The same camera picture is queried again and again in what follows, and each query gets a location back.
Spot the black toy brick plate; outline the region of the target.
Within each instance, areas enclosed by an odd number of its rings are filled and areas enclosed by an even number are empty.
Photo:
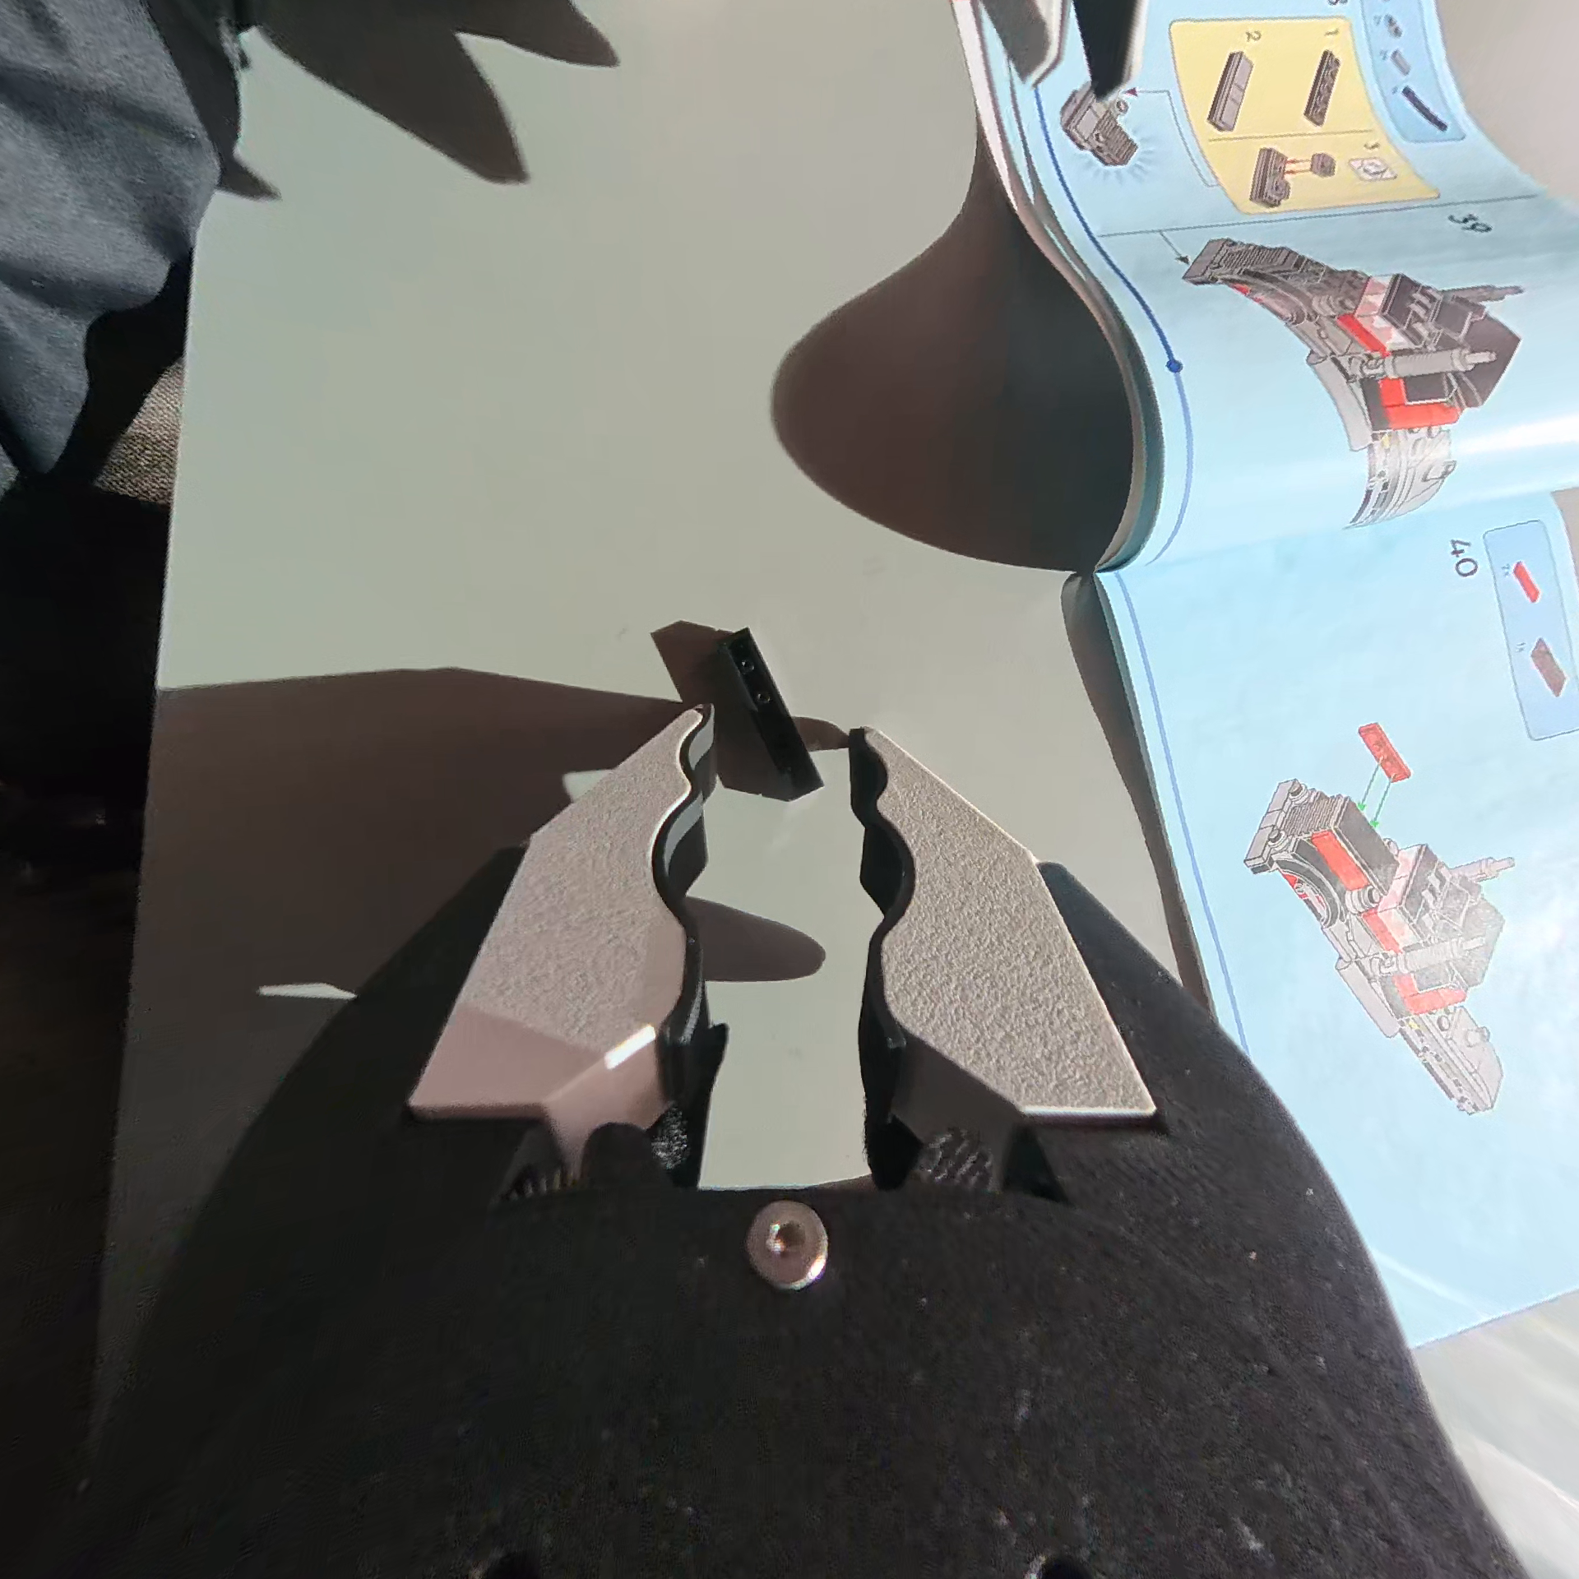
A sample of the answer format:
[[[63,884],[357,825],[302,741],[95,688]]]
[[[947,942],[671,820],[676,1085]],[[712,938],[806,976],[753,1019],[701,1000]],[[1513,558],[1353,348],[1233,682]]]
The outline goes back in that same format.
[[[748,628],[721,634],[708,677],[718,778],[725,788],[783,803],[823,788],[800,728]]]

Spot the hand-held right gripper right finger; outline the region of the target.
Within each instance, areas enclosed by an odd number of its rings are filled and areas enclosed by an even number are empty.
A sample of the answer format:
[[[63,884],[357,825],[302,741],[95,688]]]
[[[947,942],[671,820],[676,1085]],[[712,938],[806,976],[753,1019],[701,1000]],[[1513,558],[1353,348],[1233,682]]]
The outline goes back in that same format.
[[[868,1164],[1037,1167],[1041,1132],[1154,1126],[1031,852],[885,733],[847,744],[879,910],[857,1030]]]

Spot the blue instruction booklet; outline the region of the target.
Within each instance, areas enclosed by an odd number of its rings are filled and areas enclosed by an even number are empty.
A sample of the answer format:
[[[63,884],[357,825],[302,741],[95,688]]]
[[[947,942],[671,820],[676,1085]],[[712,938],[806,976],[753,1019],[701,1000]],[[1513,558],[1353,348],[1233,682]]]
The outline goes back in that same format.
[[[952,9],[1131,400],[1093,585],[1210,1006],[1409,1342],[1571,1293],[1575,209],[1434,4],[1148,4],[1112,94]]]

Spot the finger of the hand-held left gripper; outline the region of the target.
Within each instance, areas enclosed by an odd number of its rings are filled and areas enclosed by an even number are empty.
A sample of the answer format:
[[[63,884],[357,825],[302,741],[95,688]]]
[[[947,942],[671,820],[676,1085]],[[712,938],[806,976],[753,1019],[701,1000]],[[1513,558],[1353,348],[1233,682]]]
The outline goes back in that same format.
[[[1071,2],[986,0],[979,9],[988,19],[1016,77],[1035,87],[1063,55],[1063,34],[1071,19]]]
[[[1075,26],[1092,81],[1131,81],[1140,66],[1148,2],[1075,2]]]

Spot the grey desk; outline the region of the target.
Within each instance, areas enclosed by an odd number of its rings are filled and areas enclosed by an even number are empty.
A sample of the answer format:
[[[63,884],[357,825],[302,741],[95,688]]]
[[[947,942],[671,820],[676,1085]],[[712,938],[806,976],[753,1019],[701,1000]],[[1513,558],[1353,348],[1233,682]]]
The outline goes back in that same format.
[[[954,4],[528,4],[447,66],[432,11],[274,8],[259,196],[202,220],[107,1395],[319,1030],[494,854],[716,716],[721,634],[823,786],[733,791],[716,737],[706,1188],[864,1167],[859,728],[1210,1006],[1093,585],[1131,400],[1001,188]]]

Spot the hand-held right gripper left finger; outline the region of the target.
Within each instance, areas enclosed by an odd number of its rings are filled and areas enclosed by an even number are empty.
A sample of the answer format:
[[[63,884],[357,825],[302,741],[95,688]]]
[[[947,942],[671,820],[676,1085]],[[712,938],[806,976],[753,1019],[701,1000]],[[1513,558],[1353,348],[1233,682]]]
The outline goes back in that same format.
[[[706,861],[714,713],[691,707],[524,846],[407,1096],[417,1119],[526,1119],[556,1149],[650,1132],[701,1079],[686,899]]]

